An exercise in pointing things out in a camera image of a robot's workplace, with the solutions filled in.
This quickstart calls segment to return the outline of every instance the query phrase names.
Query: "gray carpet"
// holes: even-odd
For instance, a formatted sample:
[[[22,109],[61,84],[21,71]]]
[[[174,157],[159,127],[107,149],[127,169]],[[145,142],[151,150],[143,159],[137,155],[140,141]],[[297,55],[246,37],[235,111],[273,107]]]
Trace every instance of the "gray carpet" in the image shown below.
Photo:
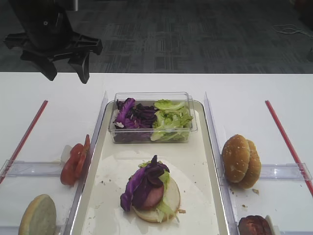
[[[68,15],[75,31],[104,45],[90,72],[313,73],[313,40],[272,30],[295,24],[310,32],[288,0],[91,0]],[[7,2],[0,29],[2,39],[22,30]],[[0,71],[36,71],[20,54],[1,42]],[[56,67],[73,71],[66,61]]]

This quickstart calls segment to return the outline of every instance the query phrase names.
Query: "clear plastic container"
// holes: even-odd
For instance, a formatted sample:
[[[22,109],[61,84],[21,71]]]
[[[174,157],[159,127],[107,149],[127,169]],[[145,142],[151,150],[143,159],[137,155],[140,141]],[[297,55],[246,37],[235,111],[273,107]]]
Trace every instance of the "clear plastic container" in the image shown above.
[[[188,114],[192,117],[191,124],[184,128],[166,129],[136,128],[125,129],[116,125],[115,119],[119,113],[117,103],[127,98],[135,99],[135,105],[154,106],[154,103],[161,99],[167,99],[175,103],[184,102]],[[157,142],[188,142],[190,132],[197,130],[192,97],[186,92],[163,92],[163,93],[117,93],[114,97],[114,105],[109,124],[109,132],[114,143],[157,143]]]

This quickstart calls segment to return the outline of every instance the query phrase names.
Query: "white tray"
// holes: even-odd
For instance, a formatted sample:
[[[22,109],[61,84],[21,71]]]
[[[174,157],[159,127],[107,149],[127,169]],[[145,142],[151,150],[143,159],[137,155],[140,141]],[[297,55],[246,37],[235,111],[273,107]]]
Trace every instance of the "white tray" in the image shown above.
[[[111,108],[112,102],[106,108],[71,234],[227,234],[202,104],[194,101],[198,131],[191,133],[188,143],[114,144],[108,132]],[[155,154],[168,165],[179,186],[180,208],[186,210],[178,214],[180,223],[148,223],[120,207],[128,178],[139,163]]]

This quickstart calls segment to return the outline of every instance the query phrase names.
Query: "bread crumb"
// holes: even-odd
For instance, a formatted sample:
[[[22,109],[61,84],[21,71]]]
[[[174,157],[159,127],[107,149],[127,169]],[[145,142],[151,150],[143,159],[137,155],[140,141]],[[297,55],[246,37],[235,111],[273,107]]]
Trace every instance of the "bread crumb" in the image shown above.
[[[254,188],[252,189],[252,191],[253,191],[254,193],[258,194],[258,195],[259,195],[259,193],[260,193],[257,189],[254,189]]]

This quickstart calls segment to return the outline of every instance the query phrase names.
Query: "red straw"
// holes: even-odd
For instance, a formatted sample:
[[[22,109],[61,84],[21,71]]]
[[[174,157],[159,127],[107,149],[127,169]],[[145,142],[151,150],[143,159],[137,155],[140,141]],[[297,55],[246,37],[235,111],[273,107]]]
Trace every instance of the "red straw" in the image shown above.
[[[296,153],[295,149],[293,148],[293,145],[291,144],[291,142],[290,142],[290,140],[289,140],[289,138],[288,138],[288,136],[287,136],[287,134],[286,134],[286,132],[285,132],[285,130],[284,130],[282,124],[280,123],[280,121],[279,121],[279,119],[278,119],[278,116],[276,115],[276,113],[275,113],[275,111],[274,111],[272,105],[270,104],[270,102],[269,102],[268,100],[266,100],[265,103],[266,103],[266,105],[267,105],[267,107],[268,107],[268,109],[269,109],[269,111],[270,111],[270,114],[272,115],[272,117],[273,117],[273,119],[274,119],[274,121],[275,121],[275,123],[276,123],[276,125],[277,125],[277,127],[278,127],[278,129],[279,129],[279,131],[280,131],[280,133],[282,134],[282,136],[283,136],[283,138],[284,138],[284,140],[285,140],[285,142],[286,142],[286,145],[287,145],[287,147],[288,147],[288,149],[289,149],[291,155],[293,156],[294,161],[295,161],[297,164],[300,165],[301,172],[302,172],[302,174],[303,174],[303,178],[304,178],[304,179],[308,179],[309,177],[308,177],[308,175],[307,175],[307,172],[306,172],[306,170],[302,167],[300,158],[298,157],[298,154]],[[311,180],[305,180],[305,183],[307,184],[308,189],[309,189],[311,195],[313,196],[313,185],[312,185],[312,181],[311,181]]]
[[[37,121],[38,121],[40,115],[43,113],[43,111],[44,111],[44,109],[45,109],[47,103],[48,103],[48,101],[45,100],[45,101],[43,102],[43,104],[40,106],[40,109],[38,110],[36,116],[35,116],[34,119],[32,120],[30,126],[28,127],[27,131],[25,132],[25,134],[24,134],[23,138],[21,139],[19,145],[18,145],[17,148],[15,149],[13,155],[11,156],[11,158],[10,158],[10,160],[9,160],[8,165],[6,166],[6,168],[5,168],[4,172],[3,172],[3,175],[0,177],[0,184],[1,184],[2,181],[5,179],[5,176],[7,175],[9,169],[11,168],[11,166],[12,166],[14,160],[15,160],[16,157],[18,156],[20,150],[23,148],[23,146],[24,146],[24,144],[25,144],[25,142],[26,142],[26,140],[27,140],[27,138],[28,138],[30,132],[31,132],[32,129],[34,128],[35,124],[37,123]]]

